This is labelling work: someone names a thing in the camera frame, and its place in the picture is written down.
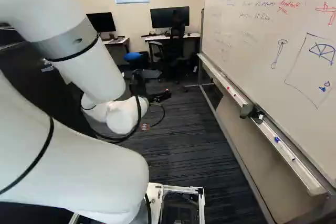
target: white desk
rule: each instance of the white desk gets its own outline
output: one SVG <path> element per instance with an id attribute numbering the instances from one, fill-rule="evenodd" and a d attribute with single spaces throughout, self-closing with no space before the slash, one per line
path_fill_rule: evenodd
<path id="1" fill-rule="evenodd" d="M 185 39 L 185 40 L 191 40 L 191 39 L 195 40 L 195 53 L 199 53 L 200 38 L 201 38 L 201 35 L 199 33 L 187 33 L 186 35 L 183 36 L 183 39 Z M 163 40 L 169 40 L 169 39 L 170 39 L 170 36 L 165 36 L 165 35 L 155 35 L 155 36 L 150 36 L 150 37 L 145 37 L 144 38 L 145 42 L 163 41 Z M 151 45 L 149 45 L 149 54 L 150 54 L 150 57 L 151 57 L 151 64 L 153 64 L 153 62 L 154 62 L 153 49 L 152 49 Z"/>
<path id="2" fill-rule="evenodd" d="M 201 35 L 199 33 L 189 33 L 188 35 L 184 35 L 184 39 L 191 39 L 191 38 L 200 38 Z M 157 40 L 164 40 L 164 39 L 170 39 L 170 36 L 165 36 L 165 35 L 155 35 L 155 36 L 150 36 L 150 37 L 145 37 L 145 41 L 157 41 Z"/>
<path id="3" fill-rule="evenodd" d="M 129 42 L 130 42 L 130 38 L 129 37 L 127 37 L 125 39 L 122 39 L 120 41 L 116 41 L 114 39 L 103 41 L 103 43 L 104 43 L 105 46 L 121 46 L 121 47 L 124 47 L 126 49 L 127 53 L 130 52 Z"/>

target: black monitor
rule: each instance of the black monitor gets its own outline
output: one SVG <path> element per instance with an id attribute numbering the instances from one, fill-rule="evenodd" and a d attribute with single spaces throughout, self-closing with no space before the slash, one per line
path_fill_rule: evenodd
<path id="1" fill-rule="evenodd" d="M 115 31 L 112 13 L 90 13 L 87 14 L 92 26 L 98 33 L 104 31 Z"/>
<path id="2" fill-rule="evenodd" d="M 185 26 L 189 25 L 189 6 L 151 9 L 152 27 L 165 28 L 173 26 L 173 16 L 178 15 Z"/>

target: whiteboard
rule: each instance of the whiteboard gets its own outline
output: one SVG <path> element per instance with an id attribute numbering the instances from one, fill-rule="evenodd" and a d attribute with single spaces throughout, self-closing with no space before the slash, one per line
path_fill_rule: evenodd
<path id="1" fill-rule="evenodd" d="M 205 0 L 202 52 L 336 187 L 336 0 Z"/>

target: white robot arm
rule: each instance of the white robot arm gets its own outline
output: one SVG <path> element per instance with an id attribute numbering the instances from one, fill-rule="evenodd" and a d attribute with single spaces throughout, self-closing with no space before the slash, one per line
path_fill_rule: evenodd
<path id="1" fill-rule="evenodd" d="M 0 21 L 85 92 L 84 108 L 101 107 L 92 116 L 117 133 L 136 124 L 134 98 L 111 103 L 125 91 L 124 80 L 76 0 L 0 0 Z M 66 208 L 108 224 L 132 221 L 148 186 L 142 156 L 68 129 L 21 97 L 2 74 L 0 93 L 1 201 Z M 144 115 L 148 104 L 140 103 Z M 117 124 L 123 119 L 125 127 Z"/>

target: black office chair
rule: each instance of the black office chair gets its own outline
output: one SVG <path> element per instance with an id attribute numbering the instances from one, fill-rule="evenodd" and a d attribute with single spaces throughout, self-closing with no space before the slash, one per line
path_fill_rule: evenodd
<path id="1" fill-rule="evenodd" d="M 162 78 L 166 79 L 178 79 L 176 67 L 180 61 L 184 60 L 183 57 L 183 46 L 184 46 L 184 24 L 179 27 L 172 27 L 170 40 L 168 44 L 162 44 L 161 42 L 151 41 L 149 42 L 150 47 L 157 47 L 158 52 L 154 55 L 159 59 L 158 69 L 162 71 Z"/>

